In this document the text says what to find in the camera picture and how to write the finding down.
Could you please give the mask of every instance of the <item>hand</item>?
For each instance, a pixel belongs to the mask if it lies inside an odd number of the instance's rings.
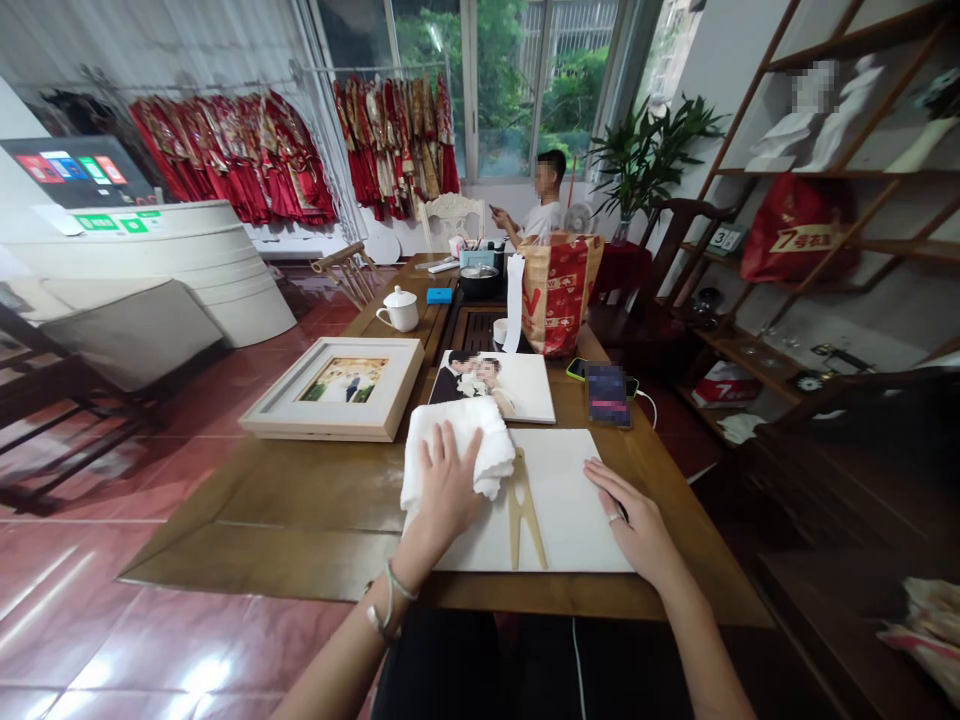
[[[510,217],[506,210],[497,208],[493,213],[493,224],[501,230],[508,230],[513,227],[513,218]]]
[[[449,421],[433,426],[433,452],[424,440],[420,447],[423,466],[423,499],[417,520],[422,521],[429,544],[437,554],[434,562],[480,514],[484,496],[473,489],[473,467],[483,440],[483,430],[470,441],[463,457],[457,452],[457,439]]]
[[[692,579],[653,500],[642,495],[599,458],[584,462],[583,474],[600,488],[600,504],[607,517],[617,517],[610,521],[610,529],[623,556],[641,577],[661,595]],[[629,522],[620,517],[615,500],[627,511]]]

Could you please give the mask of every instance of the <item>black pants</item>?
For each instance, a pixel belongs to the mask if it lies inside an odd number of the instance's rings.
[[[577,619],[586,715],[692,717],[669,628]],[[569,617],[528,615],[502,656],[489,613],[413,606],[387,653],[372,720],[579,720]]]

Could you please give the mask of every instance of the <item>blue box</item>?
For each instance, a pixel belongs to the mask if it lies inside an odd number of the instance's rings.
[[[427,305],[449,305],[452,302],[452,288],[429,288],[427,290]]]

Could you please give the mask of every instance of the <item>wedding photo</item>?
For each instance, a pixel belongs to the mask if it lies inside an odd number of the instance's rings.
[[[365,403],[388,362],[385,358],[332,358],[310,382],[299,400]]]
[[[556,422],[542,356],[445,352],[430,393],[430,404],[484,395],[496,401],[504,420]]]

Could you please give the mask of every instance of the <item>teacup lid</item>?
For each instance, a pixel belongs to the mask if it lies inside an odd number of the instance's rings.
[[[395,285],[393,292],[383,299],[383,304],[386,307],[406,307],[416,301],[416,295],[408,293],[406,290],[401,290],[399,285]]]

